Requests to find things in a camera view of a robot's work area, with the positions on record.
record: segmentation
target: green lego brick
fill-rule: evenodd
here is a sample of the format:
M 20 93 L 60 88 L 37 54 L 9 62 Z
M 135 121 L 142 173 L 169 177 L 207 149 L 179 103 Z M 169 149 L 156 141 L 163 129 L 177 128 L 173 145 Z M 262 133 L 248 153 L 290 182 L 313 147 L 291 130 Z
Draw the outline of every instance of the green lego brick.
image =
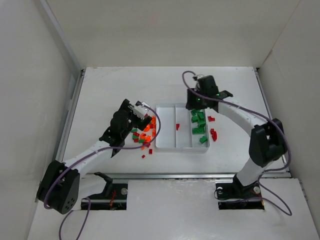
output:
M 200 120 L 204 120 L 205 119 L 205 114 L 203 112 L 198 112 L 198 118 Z
M 205 129 L 203 127 L 192 128 L 192 134 L 205 134 Z
M 198 121 L 198 127 L 199 128 L 204 128 L 206 126 L 206 122 L 205 121 Z
M 199 111 L 200 111 L 200 110 L 195 110 L 195 109 L 193 109 L 193 110 L 191 111 L 192 116 L 197 115 L 197 113 L 198 113 Z
M 206 136 L 201 137 L 199 140 L 201 144 L 204 144 L 206 141 L 208 141 L 208 138 Z
M 196 122 L 198 122 L 198 120 L 199 120 L 199 118 L 197 116 L 192 116 L 191 117 L 191 122 L 192 123 L 196 123 Z

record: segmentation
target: lego brick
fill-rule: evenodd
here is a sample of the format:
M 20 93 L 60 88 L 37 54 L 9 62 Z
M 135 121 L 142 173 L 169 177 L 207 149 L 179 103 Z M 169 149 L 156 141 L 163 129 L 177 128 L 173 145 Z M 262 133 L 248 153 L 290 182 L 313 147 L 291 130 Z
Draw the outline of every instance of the lego brick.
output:
M 140 139 L 145 140 L 146 139 L 147 134 L 145 133 L 141 133 L 140 134 Z
M 216 119 L 214 118 L 214 117 L 212 117 L 212 116 L 208 116 L 208 121 L 209 122 L 214 122 Z
M 201 121 L 205 120 L 205 114 L 203 112 L 198 112 L 197 115 L 198 115 L 199 120 L 201 120 Z
M 204 144 L 206 141 L 208 141 L 208 138 L 206 136 L 201 137 L 199 140 L 201 144 Z
M 199 121 L 198 122 L 198 127 L 199 128 L 204 128 L 206 126 L 206 122 L 205 121 Z
M 205 134 L 205 129 L 203 127 L 192 128 L 192 134 Z
M 198 121 L 199 121 L 198 116 L 192 116 L 192 117 L 191 117 L 191 122 L 192 122 L 192 123 L 196 123 L 196 122 L 198 122 Z
M 214 131 L 214 133 L 213 133 L 213 135 L 212 135 L 212 138 L 213 138 L 213 141 L 214 141 L 214 142 L 217 141 L 217 139 L 218 139 L 218 134 L 217 134 L 216 131 Z
M 143 129 L 143 131 L 144 131 L 144 132 L 149 132 L 149 130 L 150 130 L 150 125 L 148 124 L 148 125 L 145 127 L 145 129 Z
M 195 116 L 195 115 L 197 115 L 197 113 L 199 112 L 200 110 L 195 110 L 195 109 L 193 109 L 192 111 L 191 111 L 191 115 L 192 116 Z

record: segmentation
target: scattered bricks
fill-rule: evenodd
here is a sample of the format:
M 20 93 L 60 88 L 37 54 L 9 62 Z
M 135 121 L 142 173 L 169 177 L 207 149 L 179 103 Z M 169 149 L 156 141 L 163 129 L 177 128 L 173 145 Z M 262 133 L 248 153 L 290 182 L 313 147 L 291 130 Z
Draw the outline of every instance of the scattered bricks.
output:
M 205 121 L 199 121 L 198 122 L 198 127 L 199 128 L 204 128 L 206 126 L 206 122 Z
M 192 134 L 205 134 L 203 127 L 192 128 Z
M 213 141 L 214 141 L 214 142 L 217 141 L 217 139 L 218 139 L 218 134 L 217 134 L 216 131 L 214 131 L 214 133 L 213 133 L 213 135 L 212 135 L 212 138 L 213 138 Z
M 198 118 L 199 118 L 199 120 L 204 121 L 205 120 L 205 114 L 203 112 L 198 112 Z
M 143 129 L 143 131 L 144 131 L 144 132 L 149 132 L 149 130 L 150 130 L 150 125 L 148 124 L 148 125 L 145 127 L 145 129 Z
M 208 121 L 209 122 L 214 122 L 216 119 L 214 118 L 214 117 L 212 117 L 212 116 L 208 116 Z
M 206 136 L 201 137 L 199 140 L 201 144 L 204 144 L 206 141 L 208 141 L 208 138 Z
M 196 123 L 196 122 L 198 122 L 198 121 L 199 121 L 198 116 L 192 116 L 192 117 L 191 117 L 191 122 L 192 122 L 192 123 Z

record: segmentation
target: screw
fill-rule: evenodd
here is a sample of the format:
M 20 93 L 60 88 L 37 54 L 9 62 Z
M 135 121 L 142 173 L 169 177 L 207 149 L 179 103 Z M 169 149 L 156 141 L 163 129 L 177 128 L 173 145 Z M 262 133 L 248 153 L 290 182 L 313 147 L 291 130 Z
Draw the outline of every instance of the screw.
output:
M 219 195 L 224 193 L 224 192 L 223 192 L 223 188 L 222 188 L 221 186 L 218 186 L 218 187 L 216 188 L 216 192 L 217 192 Z
M 261 193 L 260 187 L 258 187 L 258 186 L 255 186 L 255 187 L 253 188 L 253 191 L 254 191 L 256 194 Z
M 121 194 L 122 194 L 122 195 L 127 195 L 127 194 L 128 194 L 128 189 L 122 188 L 122 189 L 121 189 Z

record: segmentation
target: white table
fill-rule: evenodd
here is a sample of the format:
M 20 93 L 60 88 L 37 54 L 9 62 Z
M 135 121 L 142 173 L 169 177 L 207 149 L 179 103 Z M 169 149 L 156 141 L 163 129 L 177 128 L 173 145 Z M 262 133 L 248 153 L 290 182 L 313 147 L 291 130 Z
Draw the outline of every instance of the white table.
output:
M 219 210 L 214 180 L 131 180 L 127 210 L 90 211 L 81 240 L 318 240 L 297 179 L 262 179 L 291 208 L 287 216 L 265 210 Z M 269 192 L 262 195 L 283 205 Z M 71 213 L 63 240 L 74 240 L 86 210 Z M 64 215 L 37 206 L 28 240 L 57 240 Z
M 152 108 L 161 103 L 185 103 L 187 89 L 182 72 L 213 75 L 219 90 L 228 90 L 245 107 L 268 115 L 263 95 L 252 67 L 89 67 L 85 71 L 64 160 L 77 156 L 92 146 L 110 125 L 113 113 L 124 99 L 146 102 Z M 186 75 L 190 86 L 195 82 Z M 218 133 L 210 138 L 210 148 L 204 154 L 163 153 L 148 150 L 122 150 L 92 172 L 122 174 L 227 174 L 238 172 L 248 160 L 249 137 L 228 118 L 207 109 L 216 121 L 208 127 Z M 126 146 L 136 146 L 131 136 Z M 283 167 L 283 159 L 270 167 Z

